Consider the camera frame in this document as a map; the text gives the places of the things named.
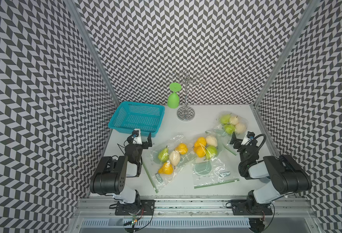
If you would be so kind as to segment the green pear bag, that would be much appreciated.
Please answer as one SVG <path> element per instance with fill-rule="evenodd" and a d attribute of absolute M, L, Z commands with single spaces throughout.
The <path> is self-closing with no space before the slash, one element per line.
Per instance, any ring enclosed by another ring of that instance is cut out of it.
<path fill-rule="evenodd" d="M 223 126 L 224 131 L 228 134 L 228 135 L 232 135 L 235 131 L 236 128 L 234 125 L 232 124 L 226 124 Z"/>
<path fill-rule="evenodd" d="M 230 118 L 231 118 L 231 115 L 230 115 L 230 114 L 223 115 L 223 116 L 220 118 L 220 123 L 221 123 L 221 125 L 230 124 Z"/>
<path fill-rule="evenodd" d="M 169 159 L 169 148 L 167 146 L 158 154 L 158 159 L 162 163 Z"/>
<path fill-rule="evenodd" d="M 206 159 L 207 160 L 210 160 L 212 159 L 213 157 L 217 156 L 218 154 L 218 149 L 215 147 L 215 146 L 207 146 L 206 148 Z"/>

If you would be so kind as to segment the zip-top bag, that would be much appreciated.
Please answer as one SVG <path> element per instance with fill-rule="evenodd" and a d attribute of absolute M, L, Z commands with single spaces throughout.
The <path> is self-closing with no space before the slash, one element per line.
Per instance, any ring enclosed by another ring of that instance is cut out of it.
<path fill-rule="evenodd" d="M 196 137 L 206 138 L 213 134 L 203 133 Z M 225 183 L 233 183 L 240 180 L 238 172 L 238 157 L 222 146 L 217 146 L 218 154 L 210 160 L 206 156 L 199 158 L 193 150 L 195 158 L 192 162 L 192 177 L 194 188 L 215 186 Z"/>
<path fill-rule="evenodd" d="M 248 130 L 248 120 L 233 112 L 219 112 L 213 121 L 213 128 L 207 130 L 206 133 L 213 134 L 218 145 L 238 155 L 238 150 L 234 148 L 236 139 L 243 140 Z"/>
<path fill-rule="evenodd" d="M 170 153 L 180 144 L 185 143 L 188 146 L 188 152 L 185 155 L 180 155 L 181 160 L 174 167 L 174 172 L 171 175 L 158 174 L 158 170 L 164 163 L 158 159 L 158 154 L 167 146 Z M 158 145 L 152 146 L 142 154 L 142 166 L 149 178 L 153 189 L 156 193 L 160 192 L 164 187 L 171 183 L 176 176 L 194 159 L 192 154 L 192 144 L 184 135 L 176 135 Z"/>

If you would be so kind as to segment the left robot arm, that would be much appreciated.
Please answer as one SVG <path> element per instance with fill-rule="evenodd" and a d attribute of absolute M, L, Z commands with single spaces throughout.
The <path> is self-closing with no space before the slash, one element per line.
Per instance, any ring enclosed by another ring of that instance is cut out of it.
<path fill-rule="evenodd" d="M 152 147 L 152 134 L 141 139 L 141 130 L 135 129 L 127 138 L 122 156 L 104 156 L 99 161 L 90 181 L 90 191 L 102 196 L 111 195 L 125 207 L 141 207 L 139 192 L 125 184 L 126 178 L 137 178 L 142 169 L 142 152 Z"/>

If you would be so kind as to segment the cream pear far bag right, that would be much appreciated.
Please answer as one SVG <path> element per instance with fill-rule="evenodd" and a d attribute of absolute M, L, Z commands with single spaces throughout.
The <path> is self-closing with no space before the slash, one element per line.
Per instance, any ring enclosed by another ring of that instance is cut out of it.
<path fill-rule="evenodd" d="M 244 123 L 238 123 L 235 125 L 235 129 L 236 129 L 235 130 L 236 134 L 242 134 L 242 133 L 246 132 L 247 127 L 246 127 L 246 124 L 244 124 Z"/>

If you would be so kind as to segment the cream pear bag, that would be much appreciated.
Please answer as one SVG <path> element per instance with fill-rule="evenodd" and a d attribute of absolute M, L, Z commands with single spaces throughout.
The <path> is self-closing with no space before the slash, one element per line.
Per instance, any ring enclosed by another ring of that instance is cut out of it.
<path fill-rule="evenodd" d="M 180 153 L 177 150 L 173 150 L 169 155 L 169 160 L 173 166 L 177 166 L 181 160 Z"/>
<path fill-rule="evenodd" d="M 244 124 L 244 123 L 238 123 L 235 125 L 235 129 L 236 129 L 235 130 L 236 134 L 242 134 L 242 133 L 246 132 L 247 127 L 246 127 L 246 124 Z"/>
<path fill-rule="evenodd" d="M 231 116 L 230 119 L 229 119 L 229 123 L 230 123 L 231 125 L 234 125 L 234 126 L 236 126 L 237 124 L 239 124 L 239 122 L 240 122 L 240 119 L 239 119 L 238 116 Z"/>
<path fill-rule="evenodd" d="M 206 143 L 209 146 L 214 146 L 214 147 L 218 146 L 218 141 L 217 141 L 216 137 L 214 137 L 212 135 L 209 135 L 206 137 Z"/>

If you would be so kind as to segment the cream pear far bag upper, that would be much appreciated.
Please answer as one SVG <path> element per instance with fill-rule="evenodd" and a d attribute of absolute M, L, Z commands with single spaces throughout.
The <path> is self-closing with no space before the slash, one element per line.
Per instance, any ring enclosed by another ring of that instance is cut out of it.
<path fill-rule="evenodd" d="M 230 123 L 231 125 L 234 125 L 234 126 L 236 126 L 237 124 L 239 124 L 239 122 L 240 122 L 240 119 L 239 119 L 238 116 L 231 116 L 230 119 L 229 119 L 229 123 Z"/>

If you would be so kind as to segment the cream pear middle bag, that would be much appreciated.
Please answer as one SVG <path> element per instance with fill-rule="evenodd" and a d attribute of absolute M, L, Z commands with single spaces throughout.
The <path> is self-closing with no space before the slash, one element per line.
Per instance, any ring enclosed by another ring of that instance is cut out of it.
<path fill-rule="evenodd" d="M 212 135 L 209 135 L 206 137 L 206 143 L 209 146 L 214 146 L 214 147 L 218 146 L 218 141 L 217 141 L 216 137 L 214 137 Z"/>

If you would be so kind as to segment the cream pear left bag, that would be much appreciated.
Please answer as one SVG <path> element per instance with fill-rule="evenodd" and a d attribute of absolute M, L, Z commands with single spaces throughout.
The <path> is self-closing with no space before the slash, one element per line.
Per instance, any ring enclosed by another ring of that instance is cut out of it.
<path fill-rule="evenodd" d="M 180 153 L 177 150 L 173 150 L 169 155 L 169 160 L 173 166 L 177 166 L 181 160 Z"/>

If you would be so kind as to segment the yellow pear left bag lower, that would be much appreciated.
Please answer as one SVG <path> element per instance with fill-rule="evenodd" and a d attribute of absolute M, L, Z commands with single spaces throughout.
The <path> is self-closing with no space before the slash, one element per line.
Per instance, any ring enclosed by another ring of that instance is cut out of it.
<path fill-rule="evenodd" d="M 174 167 L 170 161 L 165 162 L 158 170 L 158 174 L 171 175 L 174 172 Z"/>

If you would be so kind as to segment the yellow pear bag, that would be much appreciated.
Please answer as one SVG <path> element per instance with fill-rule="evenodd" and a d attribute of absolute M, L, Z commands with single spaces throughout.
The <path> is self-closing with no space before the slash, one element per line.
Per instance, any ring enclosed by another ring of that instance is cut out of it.
<path fill-rule="evenodd" d="M 185 155 L 188 152 L 188 146 L 185 143 L 180 143 L 175 150 L 179 152 L 180 155 Z"/>
<path fill-rule="evenodd" d="M 194 147 L 193 150 L 199 158 L 203 158 L 206 156 L 206 150 L 203 146 Z"/>
<path fill-rule="evenodd" d="M 174 167 L 170 161 L 165 162 L 158 170 L 158 174 L 171 175 L 174 172 Z"/>
<path fill-rule="evenodd" d="M 207 145 L 207 141 L 204 137 L 199 137 L 194 143 L 194 147 L 205 147 Z"/>

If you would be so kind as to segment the yellow pear middle bag upper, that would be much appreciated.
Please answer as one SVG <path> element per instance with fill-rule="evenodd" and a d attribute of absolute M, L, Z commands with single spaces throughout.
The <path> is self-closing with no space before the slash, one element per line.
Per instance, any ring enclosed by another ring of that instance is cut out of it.
<path fill-rule="evenodd" d="M 207 145 L 207 141 L 204 137 L 199 137 L 194 143 L 194 147 L 205 147 Z"/>

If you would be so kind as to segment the yellow pear middle bag lower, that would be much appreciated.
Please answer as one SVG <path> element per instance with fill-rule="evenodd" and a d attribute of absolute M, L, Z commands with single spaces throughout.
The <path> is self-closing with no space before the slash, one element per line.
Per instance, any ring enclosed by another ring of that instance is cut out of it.
<path fill-rule="evenodd" d="M 199 158 L 203 158 L 206 156 L 206 150 L 203 146 L 194 147 L 193 150 Z"/>

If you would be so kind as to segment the chrome glass holder stand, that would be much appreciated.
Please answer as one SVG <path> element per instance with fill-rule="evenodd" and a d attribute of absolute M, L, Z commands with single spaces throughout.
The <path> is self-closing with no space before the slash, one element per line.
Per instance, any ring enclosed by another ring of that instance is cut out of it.
<path fill-rule="evenodd" d="M 192 73 L 190 70 L 181 70 L 174 75 L 177 83 L 181 84 L 183 92 L 183 104 L 177 110 L 177 117 L 181 121 L 191 121 L 195 117 L 195 110 L 189 104 L 189 93 L 193 88 L 199 88 L 206 84 L 203 74 L 199 72 Z"/>

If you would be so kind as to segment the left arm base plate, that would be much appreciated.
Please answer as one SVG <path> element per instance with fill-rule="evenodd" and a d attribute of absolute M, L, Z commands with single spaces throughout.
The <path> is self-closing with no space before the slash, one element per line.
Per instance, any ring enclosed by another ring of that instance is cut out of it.
<path fill-rule="evenodd" d="M 133 204 L 122 204 L 117 202 L 115 208 L 116 216 L 151 216 L 155 209 L 155 200 L 140 200 Z"/>

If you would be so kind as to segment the aluminium front rail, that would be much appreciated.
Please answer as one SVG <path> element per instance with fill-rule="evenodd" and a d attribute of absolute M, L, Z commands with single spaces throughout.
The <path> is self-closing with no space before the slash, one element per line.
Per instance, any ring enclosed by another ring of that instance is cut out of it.
<path fill-rule="evenodd" d="M 145 197 L 154 200 L 155 217 L 234 217 L 236 206 L 231 200 L 244 202 L 244 196 L 220 197 Z M 111 197 L 92 197 L 78 202 L 73 217 L 115 217 L 117 201 Z M 282 198 L 270 205 L 275 217 L 315 217 L 305 198 Z"/>

